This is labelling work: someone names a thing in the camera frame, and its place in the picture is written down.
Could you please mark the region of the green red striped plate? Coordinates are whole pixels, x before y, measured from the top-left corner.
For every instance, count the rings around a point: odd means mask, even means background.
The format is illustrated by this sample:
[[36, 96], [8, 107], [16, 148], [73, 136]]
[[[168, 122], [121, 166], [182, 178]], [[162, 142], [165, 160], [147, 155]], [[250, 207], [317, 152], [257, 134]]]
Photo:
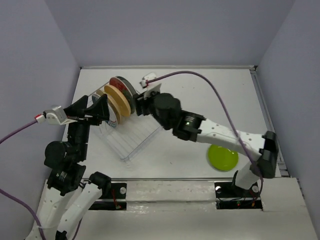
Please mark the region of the green red striped plate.
[[[92, 102], [95, 103], [98, 100], [99, 97], [100, 97], [100, 95], [94, 93], [91, 96]], [[118, 120], [117, 120], [117, 117], [116, 117], [116, 113], [113, 110], [113, 108], [111, 107], [111, 105], [109, 104], [109, 102], [107, 102], [107, 104], [108, 104], [108, 111], [109, 111], [109, 120], [105, 120], [105, 122], [111, 128], [116, 128], [118, 126]]]

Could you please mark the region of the beige patterned plate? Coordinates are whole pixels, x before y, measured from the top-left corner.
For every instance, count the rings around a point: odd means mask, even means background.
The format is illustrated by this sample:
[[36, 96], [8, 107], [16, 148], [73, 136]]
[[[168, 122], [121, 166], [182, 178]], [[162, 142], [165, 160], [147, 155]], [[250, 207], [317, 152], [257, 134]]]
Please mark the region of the beige patterned plate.
[[106, 121], [106, 124], [112, 128], [116, 128], [122, 121], [119, 106], [109, 95], [107, 95], [107, 104], [109, 110], [109, 120]]

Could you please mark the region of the yellow plate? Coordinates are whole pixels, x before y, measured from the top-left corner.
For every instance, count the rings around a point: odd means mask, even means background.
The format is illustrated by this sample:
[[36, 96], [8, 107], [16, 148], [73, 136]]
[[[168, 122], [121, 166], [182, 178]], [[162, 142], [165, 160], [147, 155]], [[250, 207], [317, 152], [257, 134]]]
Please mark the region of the yellow plate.
[[127, 100], [127, 98], [124, 96], [124, 94], [117, 89], [115, 86], [107, 84], [104, 86], [104, 91], [111, 96], [115, 102], [118, 104], [120, 108], [120, 114], [124, 117], [129, 117], [131, 115], [131, 107]]

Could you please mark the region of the green rim lettered plate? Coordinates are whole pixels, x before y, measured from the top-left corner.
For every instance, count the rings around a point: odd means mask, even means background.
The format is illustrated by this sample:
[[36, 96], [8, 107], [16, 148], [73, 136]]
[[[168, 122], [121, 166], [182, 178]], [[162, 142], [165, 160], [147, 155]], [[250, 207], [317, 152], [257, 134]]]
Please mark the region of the green rim lettered plate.
[[130, 114], [134, 114], [136, 111], [136, 103], [134, 100], [134, 95], [137, 93], [131, 83], [122, 76], [117, 76], [120, 83], [120, 91], [124, 94], [128, 100], [130, 106]]

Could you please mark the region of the red teal flower plate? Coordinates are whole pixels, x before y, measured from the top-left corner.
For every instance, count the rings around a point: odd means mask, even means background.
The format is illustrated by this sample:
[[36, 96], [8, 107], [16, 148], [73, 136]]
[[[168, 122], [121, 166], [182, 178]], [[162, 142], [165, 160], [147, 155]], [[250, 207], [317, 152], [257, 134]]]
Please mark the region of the red teal flower plate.
[[109, 84], [116, 87], [118, 90], [122, 92], [122, 94], [125, 96], [129, 103], [130, 113], [133, 114], [136, 110], [135, 100], [133, 96], [137, 92], [131, 85], [131, 83], [122, 76], [115, 76], [110, 78]]

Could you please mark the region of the lime green plate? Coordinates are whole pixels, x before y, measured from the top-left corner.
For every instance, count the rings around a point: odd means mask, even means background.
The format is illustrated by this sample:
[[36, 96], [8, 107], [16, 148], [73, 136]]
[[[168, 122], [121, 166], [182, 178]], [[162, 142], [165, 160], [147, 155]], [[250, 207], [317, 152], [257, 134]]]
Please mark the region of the lime green plate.
[[229, 172], [237, 166], [239, 155], [236, 151], [212, 144], [207, 150], [207, 161], [214, 169]]

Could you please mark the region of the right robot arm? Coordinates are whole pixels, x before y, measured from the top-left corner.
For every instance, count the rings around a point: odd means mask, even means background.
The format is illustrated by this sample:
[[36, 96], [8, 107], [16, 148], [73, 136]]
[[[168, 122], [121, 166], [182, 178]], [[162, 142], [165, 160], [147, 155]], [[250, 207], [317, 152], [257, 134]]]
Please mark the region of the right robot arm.
[[258, 180], [275, 177], [279, 152], [275, 132], [233, 131], [202, 115], [182, 110], [180, 100], [169, 93], [144, 92], [134, 94], [133, 99], [138, 116], [151, 115], [178, 139], [216, 145], [247, 156], [249, 163], [233, 175], [231, 187], [235, 192], [249, 190]]

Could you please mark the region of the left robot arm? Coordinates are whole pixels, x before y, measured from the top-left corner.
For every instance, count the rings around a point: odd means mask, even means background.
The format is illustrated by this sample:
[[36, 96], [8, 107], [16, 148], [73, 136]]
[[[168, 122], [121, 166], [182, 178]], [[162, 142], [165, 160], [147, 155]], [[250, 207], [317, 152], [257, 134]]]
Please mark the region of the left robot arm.
[[81, 163], [87, 158], [90, 127], [110, 118], [106, 94], [91, 106], [87, 105], [88, 98], [84, 95], [66, 108], [57, 106], [35, 117], [38, 123], [66, 125], [67, 140], [52, 141], [45, 148], [44, 165], [51, 172], [28, 240], [67, 240], [94, 201], [111, 187], [108, 176], [93, 173], [80, 196], [66, 209], [86, 170]]

